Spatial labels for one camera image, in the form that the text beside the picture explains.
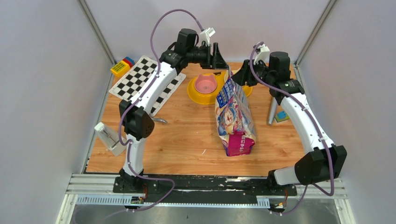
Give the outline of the colourful pet food bag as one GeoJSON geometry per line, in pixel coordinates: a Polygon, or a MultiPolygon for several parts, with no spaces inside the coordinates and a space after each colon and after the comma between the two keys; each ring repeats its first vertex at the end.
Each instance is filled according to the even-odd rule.
{"type": "Polygon", "coordinates": [[[248,104],[252,87],[240,86],[222,72],[223,85],[215,98],[215,119],[218,136],[227,156],[251,153],[256,131],[248,104]]]}

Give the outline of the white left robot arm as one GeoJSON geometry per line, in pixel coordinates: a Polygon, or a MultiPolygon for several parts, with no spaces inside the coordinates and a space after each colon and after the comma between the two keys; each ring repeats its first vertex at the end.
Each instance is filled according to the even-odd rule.
{"type": "Polygon", "coordinates": [[[161,93],[190,63],[199,64],[203,69],[228,69],[218,44],[210,43],[214,34],[214,28],[206,28],[200,33],[189,28],[181,29],[177,40],[156,58],[157,67],[146,84],[133,97],[120,102],[119,131],[126,134],[123,145],[127,146],[127,154],[119,174],[126,180],[125,187],[130,192],[137,193],[143,187],[143,153],[147,137],[155,127],[150,112],[161,93]]]}

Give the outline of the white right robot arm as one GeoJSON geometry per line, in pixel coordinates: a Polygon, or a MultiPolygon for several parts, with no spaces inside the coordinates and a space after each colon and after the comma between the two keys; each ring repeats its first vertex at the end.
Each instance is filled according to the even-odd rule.
{"type": "Polygon", "coordinates": [[[246,59],[232,80],[241,86],[268,85],[271,103],[287,113],[304,147],[305,155],[295,165],[269,171],[269,193],[278,195],[286,185],[310,185],[339,177],[347,151],[328,137],[315,118],[305,90],[291,77],[288,53],[270,53],[269,64],[246,59]]]}

